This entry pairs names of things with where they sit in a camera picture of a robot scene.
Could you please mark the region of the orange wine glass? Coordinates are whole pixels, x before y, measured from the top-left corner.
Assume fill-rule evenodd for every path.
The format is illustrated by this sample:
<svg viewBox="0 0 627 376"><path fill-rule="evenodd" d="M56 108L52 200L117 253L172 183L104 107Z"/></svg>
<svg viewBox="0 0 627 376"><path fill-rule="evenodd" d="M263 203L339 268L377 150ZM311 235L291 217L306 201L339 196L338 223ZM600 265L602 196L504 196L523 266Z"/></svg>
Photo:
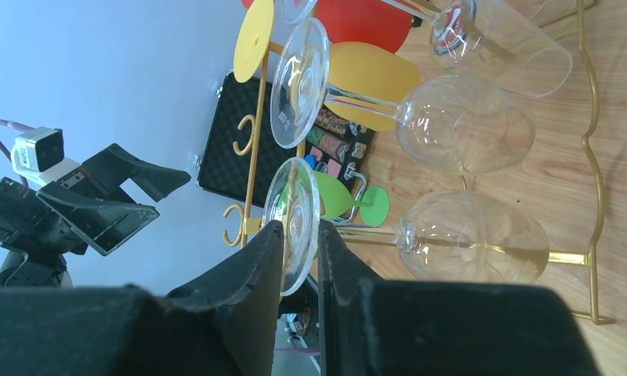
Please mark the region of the orange wine glass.
<svg viewBox="0 0 627 376"><path fill-rule="evenodd" d="M416 115L410 97L421 81L413 63L364 42L332 43L317 18L300 20L285 45L271 40L275 4L252 1L234 51L236 79L245 82L270 52L279 55L270 95L270 126L283 147L303 140L322 107L383 132Z"/></svg>

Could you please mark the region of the blue round chip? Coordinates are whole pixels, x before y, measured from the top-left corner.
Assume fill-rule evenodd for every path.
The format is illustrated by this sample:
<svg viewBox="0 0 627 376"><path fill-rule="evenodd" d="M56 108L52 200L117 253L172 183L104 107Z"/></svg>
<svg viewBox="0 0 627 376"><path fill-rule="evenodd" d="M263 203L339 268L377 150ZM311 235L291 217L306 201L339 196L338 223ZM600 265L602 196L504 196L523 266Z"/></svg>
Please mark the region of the blue round chip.
<svg viewBox="0 0 627 376"><path fill-rule="evenodd" d="M306 163L313 169L316 170L317 167L317 157L312 155L312 154L307 154L304 157L304 160L306 161Z"/></svg>

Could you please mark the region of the clear wine glass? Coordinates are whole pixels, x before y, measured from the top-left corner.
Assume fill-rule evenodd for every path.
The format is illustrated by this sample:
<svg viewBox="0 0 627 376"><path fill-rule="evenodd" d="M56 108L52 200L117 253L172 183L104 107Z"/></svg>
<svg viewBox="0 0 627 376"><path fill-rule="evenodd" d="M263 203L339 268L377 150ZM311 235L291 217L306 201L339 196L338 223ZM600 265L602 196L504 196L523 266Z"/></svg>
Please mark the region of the clear wine glass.
<svg viewBox="0 0 627 376"><path fill-rule="evenodd" d="M395 132L402 150L428 168L486 174L522 163L536 127L530 111L507 92L456 74L420 81L410 95L413 121Z"/></svg>
<svg viewBox="0 0 627 376"><path fill-rule="evenodd" d="M562 86L571 53L503 1L391 1L429 25L432 58L446 71L530 97Z"/></svg>
<svg viewBox="0 0 627 376"><path fill-rule="evenodd" d="M280 295L293 295L321 244L323 184L301 157L283 162L272 178L263 224L284 229ZM418 280L531 283L549 261L542 225L518 208L469 190L438 190L416 201L395 226L335 227L345 241L394 246Z"/></svg>

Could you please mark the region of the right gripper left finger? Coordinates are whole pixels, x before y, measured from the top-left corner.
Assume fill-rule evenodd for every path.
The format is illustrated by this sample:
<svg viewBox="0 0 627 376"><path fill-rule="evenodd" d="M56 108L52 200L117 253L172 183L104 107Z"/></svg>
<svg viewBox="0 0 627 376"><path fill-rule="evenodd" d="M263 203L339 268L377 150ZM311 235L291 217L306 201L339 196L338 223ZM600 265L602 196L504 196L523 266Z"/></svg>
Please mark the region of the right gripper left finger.
<svg viewBox="0 0 627 376"><path fill-rule="evenodd" d="M141 287L0 289L0 375L268 375L284 229L166 296Z"/></svg>

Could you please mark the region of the green wine glass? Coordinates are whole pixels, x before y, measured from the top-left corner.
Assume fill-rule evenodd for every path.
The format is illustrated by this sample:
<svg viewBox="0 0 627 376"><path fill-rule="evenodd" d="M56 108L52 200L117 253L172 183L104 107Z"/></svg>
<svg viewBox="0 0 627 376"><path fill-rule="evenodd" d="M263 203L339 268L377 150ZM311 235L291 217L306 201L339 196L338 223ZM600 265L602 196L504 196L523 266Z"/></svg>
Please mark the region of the green wine glass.
<svg viewBox="0 0 627 376"><path fill-rule="evenodd" d="M358 207L362 221L369 226L381 226L390 211L390 197L381 186L369 187L361 199L355 199L347 188L331 175L315 171L322 199L321 218L333 220L351 208Z"/></svg>

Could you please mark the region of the black poker chip case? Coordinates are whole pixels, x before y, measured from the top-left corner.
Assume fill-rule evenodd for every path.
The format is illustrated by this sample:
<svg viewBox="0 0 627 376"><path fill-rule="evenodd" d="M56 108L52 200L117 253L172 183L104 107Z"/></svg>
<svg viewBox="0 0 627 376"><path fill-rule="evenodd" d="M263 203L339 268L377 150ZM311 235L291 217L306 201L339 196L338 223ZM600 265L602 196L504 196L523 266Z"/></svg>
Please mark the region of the black poker chip case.
<svg viewBox="0 0 627 376"><path fill-rule="evenodd" d="M240 83L233 72L226 74L217 90L216 113L198 171L197 184L203 190L238 201L245 200L251 155L243 154L242 150L250 143L252 126L240 123L245 116L256 115L258 95L258 78ZM307 154L316 156L316 171L331 175L352 190L356 178L348 171L350 168L360 170L374 137L371 129L348 122L327 107L322 107L306 138L304 157ZM294 148L284 149L276 143L270 127L270 104L265 102L253 205L264 206L274 174L283 162L295 155Z"/></svg>

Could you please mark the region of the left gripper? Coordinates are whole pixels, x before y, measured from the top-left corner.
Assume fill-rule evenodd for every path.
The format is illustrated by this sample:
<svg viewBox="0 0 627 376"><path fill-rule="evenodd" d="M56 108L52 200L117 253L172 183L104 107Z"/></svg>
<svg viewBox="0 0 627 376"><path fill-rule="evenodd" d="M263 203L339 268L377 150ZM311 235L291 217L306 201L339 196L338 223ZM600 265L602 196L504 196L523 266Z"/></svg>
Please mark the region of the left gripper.
<svg viewBox="0 0 627 376"><path fill-rule="evenodd" d="M96 183L53 182L36 193L0 178L0 245L55 257L84 255L87 243L107 256L159 217L155 207L135 202L122 183L131 179L159 202L191 180L188 172L143 161L117 143L84 161L82 168Z"/></svg>

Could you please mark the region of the clear wine glass front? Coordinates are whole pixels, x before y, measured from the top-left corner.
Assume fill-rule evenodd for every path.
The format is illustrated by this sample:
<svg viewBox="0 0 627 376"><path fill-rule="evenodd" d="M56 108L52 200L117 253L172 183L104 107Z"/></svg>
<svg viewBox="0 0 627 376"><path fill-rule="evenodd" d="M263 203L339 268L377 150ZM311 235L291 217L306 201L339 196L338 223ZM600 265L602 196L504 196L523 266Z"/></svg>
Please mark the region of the clear wine glass front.
<svg viewBox="0 0 627 376"><path fill-rule="evenodd" d="M263 224L284 229L280 295L293 295L321 244L323 184L301 157L283 162L272 178ZM438 190L416 201L395 226L335 227L345 241L394 246L418 280L531 283L549 261L542 225L518 208L469 190Z"/></svg>

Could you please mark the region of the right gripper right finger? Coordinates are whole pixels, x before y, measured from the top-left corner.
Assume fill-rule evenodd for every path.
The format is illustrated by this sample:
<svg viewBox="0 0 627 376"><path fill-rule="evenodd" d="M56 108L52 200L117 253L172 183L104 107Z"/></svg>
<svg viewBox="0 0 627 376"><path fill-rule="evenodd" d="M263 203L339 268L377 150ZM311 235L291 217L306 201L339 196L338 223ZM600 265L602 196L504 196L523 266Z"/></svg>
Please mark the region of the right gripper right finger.
<svg viewBox="0 0 627 376"><path fill-rule="evenodd" d="M598 375L543 287L385 280L330 222L318 230L324 375Z"/></svg>

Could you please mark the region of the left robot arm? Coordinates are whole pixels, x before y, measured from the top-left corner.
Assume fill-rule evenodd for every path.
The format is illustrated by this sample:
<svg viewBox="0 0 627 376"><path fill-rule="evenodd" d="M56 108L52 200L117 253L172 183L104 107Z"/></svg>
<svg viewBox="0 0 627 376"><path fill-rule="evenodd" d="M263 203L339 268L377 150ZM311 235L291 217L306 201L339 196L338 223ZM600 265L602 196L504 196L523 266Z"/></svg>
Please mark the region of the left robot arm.
<svg viewBox="0 0 627 376"><path fill-rule="evenodd" d="M0 179L0 245L8 255L2 287L59 287L65 254L92 248L108 256L159 213L135 202L122 188L131 179L153 201L187 184L189 173L140 160L113 143L82 164L66 167L33 190Z"/></svg>

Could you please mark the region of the red wine glass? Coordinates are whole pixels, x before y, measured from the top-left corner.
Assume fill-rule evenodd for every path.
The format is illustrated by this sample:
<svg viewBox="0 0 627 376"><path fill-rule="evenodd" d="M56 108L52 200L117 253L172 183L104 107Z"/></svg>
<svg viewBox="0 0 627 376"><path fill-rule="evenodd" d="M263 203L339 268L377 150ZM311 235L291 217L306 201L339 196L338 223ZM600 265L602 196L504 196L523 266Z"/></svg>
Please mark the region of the red wine glass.
<svg viewBox="0 0 627 376"><path fill-rule="evenodd" d="M234 51L234 67L247 81L269 52L280 56L277 72L291 58L312 58L328 69L331 42L363 42L395 53L411 29L413 16L382 1L282 1L287 23L295 28L285 44L272 40L274 3L252 2L245 14Z"/></svg>

